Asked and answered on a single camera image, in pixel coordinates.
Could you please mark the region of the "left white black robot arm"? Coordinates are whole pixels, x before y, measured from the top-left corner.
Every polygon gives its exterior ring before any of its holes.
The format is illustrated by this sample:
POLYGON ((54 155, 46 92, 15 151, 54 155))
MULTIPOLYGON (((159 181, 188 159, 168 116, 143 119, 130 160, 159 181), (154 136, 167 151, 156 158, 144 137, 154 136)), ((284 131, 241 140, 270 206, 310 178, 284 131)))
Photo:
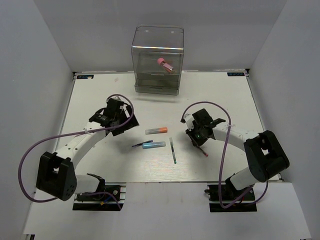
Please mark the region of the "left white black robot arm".
POLYGON ((112 95, 106 107, 97 110, 82 131, 74 133, 70 142, 53 153, 45 152, 39 160, 36 188, 62 201, 74 194, 90 195, 99 200, 105 196, 106 181, 92 173, 77 175, 83 157, 107 135, 120 135, 139 126, 130 100, 112 95))

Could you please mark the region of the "green pen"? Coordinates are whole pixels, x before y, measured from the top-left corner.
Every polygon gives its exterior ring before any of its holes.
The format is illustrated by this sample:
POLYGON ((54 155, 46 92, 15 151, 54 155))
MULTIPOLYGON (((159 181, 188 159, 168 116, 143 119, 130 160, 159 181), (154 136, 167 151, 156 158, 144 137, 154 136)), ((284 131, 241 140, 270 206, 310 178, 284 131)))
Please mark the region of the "green pen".
POLYGON ((171 153, 172 153, 172 157, 173 157, 173 162, 174 162, 174 164, 177 164, 176 154, 175 154, 175 150, 174 150, 174 142, 173 142, 172 137, 169 138, 169 143, 170 143, 171 153))

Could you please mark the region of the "purple pen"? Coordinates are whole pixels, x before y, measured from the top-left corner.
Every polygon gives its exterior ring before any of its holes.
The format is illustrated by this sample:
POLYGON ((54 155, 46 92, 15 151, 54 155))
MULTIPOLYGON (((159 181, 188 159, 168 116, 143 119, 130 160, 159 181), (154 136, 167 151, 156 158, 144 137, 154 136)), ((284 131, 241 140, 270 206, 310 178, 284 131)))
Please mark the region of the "purple pen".
POLYGON ((152 143, 152 142, 153 142, 153 140, 147 140, 147 141, 144 141, 144 142, 140 142, 140 143, 134 144, 131 147, 135 148, 135 147, 142 146, 143 144, 152 143))

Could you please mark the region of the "pink capped marker tube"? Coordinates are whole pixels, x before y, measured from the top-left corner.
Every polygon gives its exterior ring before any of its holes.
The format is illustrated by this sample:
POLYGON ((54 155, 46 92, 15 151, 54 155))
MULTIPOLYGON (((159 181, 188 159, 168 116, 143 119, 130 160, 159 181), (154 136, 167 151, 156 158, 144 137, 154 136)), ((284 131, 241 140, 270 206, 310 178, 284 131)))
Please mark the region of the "pink capped marker tube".
POLYGON ((175 74, 176 69, 173 66, 172 60, 166 60, 163 57, 157 59, 157 64, 160 65, 168 74, 175 74))

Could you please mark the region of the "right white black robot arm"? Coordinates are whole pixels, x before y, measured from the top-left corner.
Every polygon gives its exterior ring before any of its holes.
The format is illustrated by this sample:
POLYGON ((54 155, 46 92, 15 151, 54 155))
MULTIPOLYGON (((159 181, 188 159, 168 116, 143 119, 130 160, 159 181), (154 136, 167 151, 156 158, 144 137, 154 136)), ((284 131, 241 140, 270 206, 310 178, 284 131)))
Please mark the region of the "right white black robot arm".
POLYGON ((269 130, 261 133, 231 126, 222 118, 213 119, 204 108, 184 114, 186 134, 193 146, 199 148, 207 140, 225 141, 245 152, 248 167, 225 180, 221 190, 236 200, 246 188, 264 183, 290 166, 276 135, 269 130))

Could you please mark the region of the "red pen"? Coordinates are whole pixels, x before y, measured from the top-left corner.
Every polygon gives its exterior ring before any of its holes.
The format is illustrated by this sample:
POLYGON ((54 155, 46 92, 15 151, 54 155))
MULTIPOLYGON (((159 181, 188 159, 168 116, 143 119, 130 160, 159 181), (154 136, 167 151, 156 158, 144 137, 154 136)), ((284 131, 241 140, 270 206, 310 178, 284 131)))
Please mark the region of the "red pen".
POLYGON ((196 143, 193 143, 193 146, 196 147, 199 151, 201 151, 201 153, 205 156, 208 157, 208 154, 196 143))

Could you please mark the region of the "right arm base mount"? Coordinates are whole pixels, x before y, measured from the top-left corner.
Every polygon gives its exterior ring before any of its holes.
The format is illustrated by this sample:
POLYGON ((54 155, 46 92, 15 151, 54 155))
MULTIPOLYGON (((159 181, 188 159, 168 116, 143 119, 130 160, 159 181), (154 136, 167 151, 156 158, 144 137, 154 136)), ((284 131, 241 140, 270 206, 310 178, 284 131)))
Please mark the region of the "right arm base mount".
MULTIPOLYGON (((222 208, 219 201, 219 188, 218 183, 209 184, 204 190, 204 194, 208 196, 209 200, 209 210, 211 213, 249 213, 249 212, 257 212, 257 206, 254 202, 256 200, 256 196, 254 190, 251 188, 250 191, 240 198, 237 202, 235 202, 229 208, 222 208)), ((222 203, 224 205, 230 204, 233 200, 235 200, 238 196, 240 196, 245 189, 243 190, 235 190, 232 189, 231 184, 228 186, 223 182, 221 184, 221 198, 222 203)))

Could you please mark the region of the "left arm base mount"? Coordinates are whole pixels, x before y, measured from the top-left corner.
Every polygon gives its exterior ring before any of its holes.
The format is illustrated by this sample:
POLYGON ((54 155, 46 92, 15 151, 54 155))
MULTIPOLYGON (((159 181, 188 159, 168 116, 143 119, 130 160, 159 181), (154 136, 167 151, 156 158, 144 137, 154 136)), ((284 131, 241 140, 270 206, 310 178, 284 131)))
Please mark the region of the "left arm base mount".
POLYGON ((126 183, 110 183, 98 175, 77 176, 74 211, 118 212, 126 198, 126 183))

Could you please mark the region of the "blue capped highlighter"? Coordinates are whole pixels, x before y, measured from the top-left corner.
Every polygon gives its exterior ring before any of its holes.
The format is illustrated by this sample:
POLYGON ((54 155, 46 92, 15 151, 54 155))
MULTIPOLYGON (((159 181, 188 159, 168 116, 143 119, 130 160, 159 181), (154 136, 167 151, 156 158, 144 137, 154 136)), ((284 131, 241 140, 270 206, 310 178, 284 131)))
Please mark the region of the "blue capped highlighter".
POLYGON ((165 141, 158 141, 158 142, 145 142, 142 144, 143 149, 153 149, 153 148, 162 148, 166 146, 165 141))

